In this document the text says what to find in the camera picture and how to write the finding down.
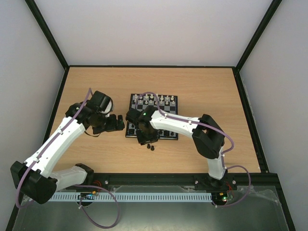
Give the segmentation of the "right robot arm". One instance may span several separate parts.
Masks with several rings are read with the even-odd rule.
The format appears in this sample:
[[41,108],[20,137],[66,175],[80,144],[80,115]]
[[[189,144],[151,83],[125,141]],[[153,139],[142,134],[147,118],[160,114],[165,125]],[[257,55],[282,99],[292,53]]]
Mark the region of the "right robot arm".
[[147,106],[143,111],[130,108],[126,120],[135,126],[140,145],[157,142],[160,130],[191,138],[198,153],[207,159],[210,184],[217,189],[226,184],[226,169],[222,160],[225,136],[211,116],[185,117]]

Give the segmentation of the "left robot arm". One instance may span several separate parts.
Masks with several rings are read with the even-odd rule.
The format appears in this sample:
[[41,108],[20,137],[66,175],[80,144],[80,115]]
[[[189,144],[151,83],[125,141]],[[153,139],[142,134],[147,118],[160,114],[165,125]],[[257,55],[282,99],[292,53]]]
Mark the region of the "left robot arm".
[[17,194],[24,194],[39,204],[46,203],[55,192],[74,185],[91,185],[94,171],[85,164],[54,172],[53,169],[69,146],[88,128],[93,136],[121,131],[121,115],[112,113],[113,100],[100,91],[88,91],[81,103],[71,105],[60,125],[44,144],[24,162],[10,168]]

